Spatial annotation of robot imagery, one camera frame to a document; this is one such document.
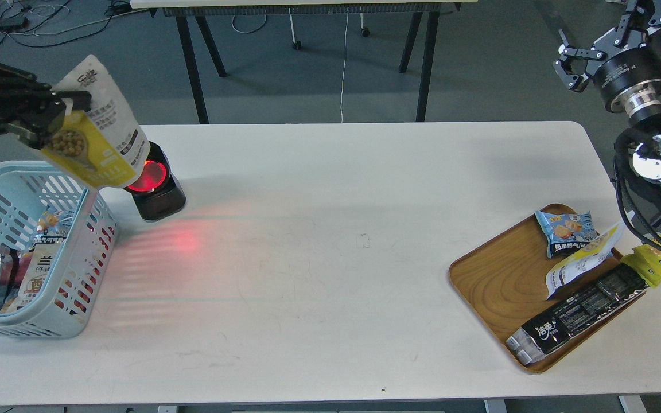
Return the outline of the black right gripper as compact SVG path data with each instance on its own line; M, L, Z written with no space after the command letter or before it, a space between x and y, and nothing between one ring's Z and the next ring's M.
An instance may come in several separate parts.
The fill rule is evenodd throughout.
M616 26L595 40L594 49L572 46L566 29L558 29L562 42L554 72L566 89L582 92L593 75L588 67L594 66L598 70L593 82L604 108L611 113L635 114L660 104L661 61L650 49L635 49L659 30L661 1L628 1ZM622 53L604 63L606 52Z

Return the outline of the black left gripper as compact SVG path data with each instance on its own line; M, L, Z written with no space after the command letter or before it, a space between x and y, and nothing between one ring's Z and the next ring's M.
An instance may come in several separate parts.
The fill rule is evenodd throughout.
M88 91L52 91L33 73L0 63L0 134L13 133L25 146L40 151L56 131L56 103L65 115L89 112Z

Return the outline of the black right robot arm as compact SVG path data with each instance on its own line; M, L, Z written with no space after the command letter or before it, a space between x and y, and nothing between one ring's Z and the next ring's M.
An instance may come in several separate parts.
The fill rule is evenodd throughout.
M661 1L628 1L617 24L590 47L573 45L563 29L553 68L569 91L592 82L611 113L629 127L614 144L614 182L621 213L633 209L640 236L661 252L661 59L650 40L661 31Z

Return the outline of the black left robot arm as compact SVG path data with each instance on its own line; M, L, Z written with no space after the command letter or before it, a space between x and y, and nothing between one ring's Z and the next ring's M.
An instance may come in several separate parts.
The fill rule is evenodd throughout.
M31 72L0 63L0 134L13 133L32 149L42 149L60 131L67 103L89 111L87 91L54 91Z

